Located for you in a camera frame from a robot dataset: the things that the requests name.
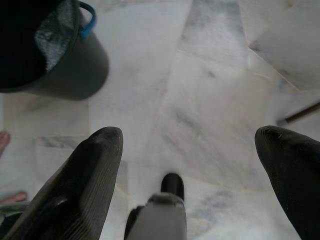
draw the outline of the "white marble tile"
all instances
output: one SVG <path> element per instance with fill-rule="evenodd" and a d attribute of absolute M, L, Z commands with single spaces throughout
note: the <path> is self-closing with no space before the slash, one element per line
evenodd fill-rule
<path fill-rule="evenodd" d="M 161 168 L 128 164 L 129 209 L 159 191 Z M 230 191 L 182 175 L 188 240 L 299 239 L 275 194 Z"/>
<path fill-rule="evenodd" d="M 272 82 L 178 52 L 140 163 L 242 188 Z"/>
<path fill-rule="evenodd" d="M 0 158 L 0 199 L 19 191 L 26 191 L 32 199 L 35 163 L 35 141 L 12 138 Z"/>
<path fill-rule="evenodd" d="M 5 96 L 5 128 L 17 138 L 85 136 L 88 101 L 68 101 L 27 93 Z"/>
<path fill-rule="evenodd" d="M 140 156 L 167 82 L 190 1 L 129 4 L 100 16 L 110 74 L 89 101 L 90 132 L 120 127 L 122 159 Z"/>
<path fill-rule="evenodd" d="M 180 49 L 247 67 L 248 48 L 237 0 L 194 0 Z"/>
<path fill-rule="evenodd" d="M 319 2 L 298 2 L 281 21 L 250 45 L 301 91 L 320 89 L 319 10 Z"/>
<path fill-rule="evenodd" d="M 36 146 L 35 171 L 37 181 L 45 184 L 72 152 L 72 148 Z"/>
<path fill-rule="evenodd" d="M 239 0 L 248 44 L 277 24 L 297 0 Z"/>

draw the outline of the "marble floor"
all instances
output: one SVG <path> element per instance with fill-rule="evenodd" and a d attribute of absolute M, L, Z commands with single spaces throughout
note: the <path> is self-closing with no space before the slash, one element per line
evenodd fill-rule
<path fill-rule="evenodd" d="M 101 240 L 123 239 L 130 210 L 169 171 L 185 181 L 188 240 L 295 240 L 254 146 L 255 131 L 318 100 L 248 48 L 294 0 L 88 0 L 110 58 L 83 101 L 0 96 L 12 141 L 0 197 L 31 200 L 83 139 L 120 127 L 124 146 Z M 320 141 L 320 114 L 291 129 Z"/>

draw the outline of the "bucket handle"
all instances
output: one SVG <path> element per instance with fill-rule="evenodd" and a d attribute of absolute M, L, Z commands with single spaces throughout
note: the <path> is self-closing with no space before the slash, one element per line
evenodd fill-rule
<path fill-rule="evenodd" d="M 89 23 L 80 32 L 80 36 L 83 39 L 85 39 L 85 38 L 89 37 L 92 29 L 94 28 L 94 26 L 97 23 L 97 14 L 96 14 L 95 9 L 92 6 L 90 6 L 89 4 L 85 3 L 85 2 L 80 1 L 79 2 L 79 6 L 80 6 L 80 8 L 87 10 L 92 15 L 91 20 L 89 21 Z"/>

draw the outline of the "black bucket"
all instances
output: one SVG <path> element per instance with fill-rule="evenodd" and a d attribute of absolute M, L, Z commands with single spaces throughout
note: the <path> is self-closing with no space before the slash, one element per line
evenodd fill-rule
<path fill-rule="evenodd" d="M 109 61 L 92 28 L 96 23 L 94 9 L 74 0 L 77 9 L 72 40 L 60 61 L 42 77 L 20 86 L 2 88 L 1 93 L 27 92 L 67 100 L 83 100 L 95 94 L 105 83 Z M 80 8 L 92 14 L 85 25 Z"/>

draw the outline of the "bare foot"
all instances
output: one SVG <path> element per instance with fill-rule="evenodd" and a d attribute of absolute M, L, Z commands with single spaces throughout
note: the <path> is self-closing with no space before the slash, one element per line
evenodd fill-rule
<path fill-rule="evenodd" d="M 20 191 L 17 194 L 7 197 L 3 200 L 0 200 L 0 205 L 1 204 L 13 204 L 16 202 L 23 202 L 27 200 L 27 193 L 25 191 Z"/>
<path fill-rule="evenodd" d="M 5 131 L 0 131 L 0 157 L 9 143 L 10 134 Z"/>

